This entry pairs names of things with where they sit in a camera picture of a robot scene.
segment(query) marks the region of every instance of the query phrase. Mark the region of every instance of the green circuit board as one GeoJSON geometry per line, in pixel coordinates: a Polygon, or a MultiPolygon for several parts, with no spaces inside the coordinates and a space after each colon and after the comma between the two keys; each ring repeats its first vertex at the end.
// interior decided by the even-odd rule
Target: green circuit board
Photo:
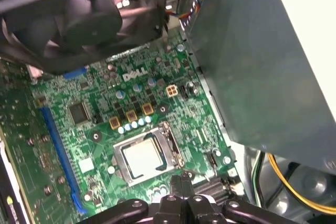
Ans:
{"type": "Polygon", "coordinates": [[[37,223],[76,223],[129,198],[151,202],[169,193],[172,174],[187,171],[197,184],[234,168],[224,161],[229,148],[184,43],[172,31],[168,39],[89,65],[70,80],[60,76],[35,85],[24,68],[11,66],[14,85],[0,93],[6,100],[1,113],[7,115],[2,128],[37,223]],[[60,183],[67,178],[40,107],[51,110],[85,215],[76,212],[66,181],[60,183]],[[164,125],[169,134],[162,133],[164,125]],[[163,135],[167,146],[175,144],[174,152],[158,147],[163,135]],[[118,149],[120,143],[126,144],[118,149]],[[214,168],[206,153],[215,152],[214,168]],[[174,161],[165,160],[168,153],[174,161]],[[153,170],[146,156],[163,168],[153,170]]]}
{"type": "Polygon", "coordinates": [[[57,181],[64,171],[29,86],[24,65],[0,61],[0,138],[32,223],[71,224],[78,214],[69,186],[57,181]],[[53,192],[49,196],[47,188],[53,192]]]}

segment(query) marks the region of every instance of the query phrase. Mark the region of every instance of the cpu cooler fan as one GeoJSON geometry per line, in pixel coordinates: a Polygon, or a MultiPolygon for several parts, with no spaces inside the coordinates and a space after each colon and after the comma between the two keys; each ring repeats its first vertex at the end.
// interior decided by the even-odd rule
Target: cpu cooler fan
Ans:
{"type": "Polygon", "coordinates": [[[0,54],[69,72],[161,37],[165,1],[0,0],[0,54]],[[129,5],[117,8],[122,1],[129,5]]]}

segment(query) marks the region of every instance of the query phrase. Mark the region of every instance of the cpu socket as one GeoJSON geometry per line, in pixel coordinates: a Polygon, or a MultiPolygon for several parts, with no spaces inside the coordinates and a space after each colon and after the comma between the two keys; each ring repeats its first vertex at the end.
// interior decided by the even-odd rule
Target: cpu socket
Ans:
{"type": "Polygon", "coordinates": [[[164,125],[113,146],[113,158],[129,186],[175,169],[181,155],[171,148],[173,145],[175,149],[178,148],[172,138],[168,123],[165,122],[164,125]]]}

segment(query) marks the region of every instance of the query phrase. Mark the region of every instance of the yellow wire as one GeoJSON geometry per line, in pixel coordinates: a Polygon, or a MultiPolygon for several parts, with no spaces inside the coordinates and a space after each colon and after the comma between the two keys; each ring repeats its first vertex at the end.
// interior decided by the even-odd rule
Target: yellow wire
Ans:
{"type": "Polygon", "coordinates": [[[303,203],[305,203],[306,205],[308,205],[309,207],[323,212],[325,214],[329,214],[329,215],[336,215],[336,207],[328,207],[328,206],[324,206],[324,205],[320,205],[317,204],[311,200],[308,200],[307,198],[304,198],[303,196],[301,196],[299,193],[297,193],[292,187],[291,185],[287,182],[287,180],[285,179],[285,177],[282,175],[274,157],[272,156],[272,154],[267,154],[269,162],[273,168],[273,170],[275,171],[275,173],[277,174],[277,176],[281,179],[281,181],[283,182],[283,184],[297,197],[299,198],[303,203]]]}

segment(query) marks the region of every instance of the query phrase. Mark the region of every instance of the metal case panel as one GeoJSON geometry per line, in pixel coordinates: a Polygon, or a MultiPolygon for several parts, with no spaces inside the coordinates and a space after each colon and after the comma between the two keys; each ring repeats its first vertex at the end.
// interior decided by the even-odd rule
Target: metal case panel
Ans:
{"type": "Polygon", "coordinates": [[[281,0],[204,0],[184,23],[230,138],[336,174],[336,126],[281,0]]]}

